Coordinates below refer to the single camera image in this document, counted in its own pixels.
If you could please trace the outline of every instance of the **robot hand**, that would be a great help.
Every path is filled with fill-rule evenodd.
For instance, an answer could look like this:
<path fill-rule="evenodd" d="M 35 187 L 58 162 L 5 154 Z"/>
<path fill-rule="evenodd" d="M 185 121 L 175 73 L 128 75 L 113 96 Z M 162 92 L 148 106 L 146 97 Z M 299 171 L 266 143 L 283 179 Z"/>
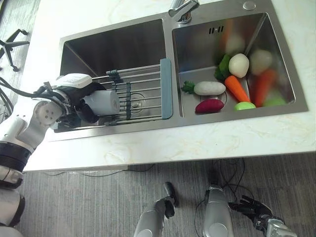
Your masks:
<path fill-rule="evenodd" d="M 242 196 L 240 204 L 230 203 L 232 210 L 241 212 L 253 223 L 255 229 L 260 230 L 266 237 L 297 237 L 266 205 L 247 196 Z"/>

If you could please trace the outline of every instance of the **red radish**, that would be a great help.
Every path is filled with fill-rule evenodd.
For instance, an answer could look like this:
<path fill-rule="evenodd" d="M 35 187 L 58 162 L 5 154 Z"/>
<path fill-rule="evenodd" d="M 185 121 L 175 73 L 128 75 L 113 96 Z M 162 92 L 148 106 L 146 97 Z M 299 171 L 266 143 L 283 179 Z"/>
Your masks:
<path fill-rule="evenodd" d="M 204 100 L 196 106 L 196 113 L 218 112 L 224 107 L 224 103 L 217 99 Z"/>

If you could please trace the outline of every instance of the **marble countertop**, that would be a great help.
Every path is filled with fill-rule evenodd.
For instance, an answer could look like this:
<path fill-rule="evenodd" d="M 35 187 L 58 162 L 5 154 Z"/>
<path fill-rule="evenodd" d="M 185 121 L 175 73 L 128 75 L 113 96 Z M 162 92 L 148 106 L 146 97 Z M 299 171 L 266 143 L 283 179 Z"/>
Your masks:
<path fill-rule="evenodd" d="M 208 3 L 213 0 L 201 0 Z M 34 91 L 59 76 L 60 38 L 156 13 L 170 0 L 41 0 L 21 88 Z M 296 65 L 309 111 L 151 131 L 48 142 L 25 171 L 264 156 L 316 149 L 315 1 L 272 0 Z"/>

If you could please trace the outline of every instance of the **dish rack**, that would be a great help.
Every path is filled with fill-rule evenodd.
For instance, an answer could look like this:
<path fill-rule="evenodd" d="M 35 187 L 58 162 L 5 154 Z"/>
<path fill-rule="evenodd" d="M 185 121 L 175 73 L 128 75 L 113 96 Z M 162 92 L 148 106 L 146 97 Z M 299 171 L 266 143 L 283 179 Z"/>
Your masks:
<path fill-rule="evenodd" d="M 168 119 L 172 116 L 171 62 L 111 70 L 106 76 L 92 78 L 119 97 L 120 112 L 100 117 L 97 125 L 113 126 L 134 122 Z"/>

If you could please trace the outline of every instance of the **black cable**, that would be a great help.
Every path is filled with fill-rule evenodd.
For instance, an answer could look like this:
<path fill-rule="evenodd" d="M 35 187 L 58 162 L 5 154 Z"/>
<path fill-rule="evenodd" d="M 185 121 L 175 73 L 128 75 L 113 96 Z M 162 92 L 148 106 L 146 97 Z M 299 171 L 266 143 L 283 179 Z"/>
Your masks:
<path fill-rule="evenodd" d="M 3 101 L 4 106 L 7 107 L 9 114 L 11 115 L 13 112 L 13 105 L 1 88 L 0 88 L 0 97 Z"/>
<path fill-rule="evenodd" d="M 131 171 L 131 172 L 146 172 L 154 167 L 155 164 L 152 164 L 149 168 L 145 170 L 134 170 L 134 169 L 124 169 L 123 171 Z"/>
<path fill-rule="evenodd" d="M 2 98 L 3 102 L 7 102 L 8 105 L 6 105 L 8 107 L 8 109 L 10 109 L 11 111 L 13 111 L 13 104 L 10 101 L 10 99 L 7 97 L 7 95 L 5 94 L 5 92 L 0 88 L 0 93 L 3 95 L 4 99 Z"/>
<path fill-rule="evenodd" d="M 62 110 L 64 110 L 63 106 L 60 105 L 60 103 L 58 103 L 55 99 L 51 98 L 50 96 L 45 96 L 45 95 L 40 95 L 40 94 L 35 94 L 35 93 L 28 93 L 25 92 L 23 90 L 19 90 L 14 88 L 13 86 L 11 86 L 5 79 L 3 79 L 2 77 L 0 77 L 0 85 L 9 88 L 10 90 L 12 90 L 13 92 L 15 92 L 18 95 L 24 96 L 24 97 L 29 97 L 29 98 L 42 98 L 42 99 L 47 99 L 47 100 L 51 100 L 52 102 L 54 102 L 56 105 L 58 105 Z"/>
<path fill-rule="evenodd" d="M 23 90 L 19 90 L 19 89 L 16 89 L 16 88 L 14 88 L 13 86 L 11 86 L 5 79 L 3 79 L 2 77 L 0 77 L 0 81 L 2 82 L 0 82 L 0 85 L 2 85 L 2 86 L 4 86 L 4 87 L 6 87 L 6 88 L 8 88 L 8 89 L 10 89 L 10 90 L 12 90 L 12 91 L 14 91 L 15 93 L 17 93 L 17 94 L 19 94 L 19 95 L 22 95 L 22 96 L 24 96 L 24 97 L 31 97 L 31 98 L 34 98 L 34 97 L 36 97 L 36 96 L 38 96 L 37 94 L 34 94 L 34 93 L 27 93 L 27 92 L 25 92 L 25 91 L 23 91 Z"/>
<path fill-rule="evenodd" d="M 223 161 L 221 160 L 220 163 L 219 163 L 219 171 L 220 171 L 220 174 L 224 180 L 224 185 L 221 187 L 222 189 L 224 189 L 226 186 L 229 187 L 229 189 L 232 191 L 233 195 L 234 195 L 234 198 L 235 198 L 235 201 L 237 201 L 237 196 L 236 194 L 234 193 L 233 189 L 231 186 L 229 186 L 228 184 L 233 180 L 233 178 L 236 176 L 237 174 L 237 171 L 238 171 L 238 168 L 237 168 L 237 161 L 235 163 L 230 163 L 230 165 L 234 165 L 235 166 L 235 170 L 234 170 L 234 173 L 233 175 L 229 178 L 229 180 L 227 180 L 223 174 L 223 169 L 222 169 L 222 164 L 223 164 Z"/>
<path fill-rule="evenodd" d="M 240 178 L 239 178 L 239 180 L 238 180 L 238 183 L 237 183 L 237 185 L 236 185 L 236 188 L 235 188 L 235 190 L 234 190 L 234 193 L 235 193 L 235 194 L 236 194 L 236 191 L 237 191 L 238 187 L 240 186 L 240 182 L 241 182 L 241 180 L 242 180 L 244 174 L 245 174 L 245 160 L 244 160 L 244 158 L 242 158 L 242 173 L 241 173 L 241 176 L 240 176 Z"/>
<path fill-rule="evenodd" d="M 152 164 L 149 168 L 145 169 L 145 170 L 133 170 L 133 169 L 122 169 L 122 170 L 118 170 L 118 171 L 115 171 L 111 174 L 104 174 L 104 175 L 89 175 L 89 174 L 85 174 L 85 173 L 81 173 L 81 172 L 76 172 L 77 174 L 82 174 L 83 176 L 87 176 L 87 177 L 106 177 L 106 176 L 110 176 L 112 174 L 117 174 L 117 173 L 120 173 L 120 172 L 123 172 L 123 171 L 131 171 L 131 172 L 146 172 L 150 169 L 152 169 L 154 167 L 155 164 Z M 64 173 L 67 173 L 67 171 L 62 171 L 60 173 L 57 173 L 57 174 L 48 174 L 48 173 L 45 173 L 45 172 L 42 172 L 43 174 L 45 175 L 48 175 L 48 176 L 57 176 L 57 175 L 60 175 L 60 174 L 64 174 Z"/>
<path fill-rule="evenodd" d="M 77 172 L 78 174 L 81 174 L 83 176 L 87 176 L 87 177 L 106 177 L 106 176 L 110 176 L 112 174 L 117 174 L 117 173 L 120 173 L 120 172 L 123 172 L 124 170 L 119 170 L 119 171 L 115 171 L 111 174 L 104 174 L 104 175 L 89 175 L 89 174 L 84 174 L 84 173 L 80 173 L 80 172 Z"/>
<path fill-rule="evenodd" d="M 197 222 L 196 222 L 197 211 L 198 211 L 198 207 L 199 207 L 204 201 L 205 201 L 205 199 L 202 200 L 202 201 L 200 201 L 200 202 L 198 203 L 198 205 L 196 206 L 196 211 L 195 211 L 195 213 L 194 213 L 194 228 L 195 228 L 195 230 L 196 230 L 196 234 L 197 234 L 198 237 L 200 237 L 200 235 L 198 234 L 198 230 L 197 230 Z"/>
<path fill-rule="evenodd" d="M 251 191 L 249 188 L 247 188 L 247 187 L 245 187 L 245 186 L 243 186 L 243 185 L 240 185 L 240 184 L 238 185 L 238 187 L 247 190 L 247 191 L 251 194 L 252 199 L 255 199 L 254 194 L 252 193 L 252 191 Z"/>

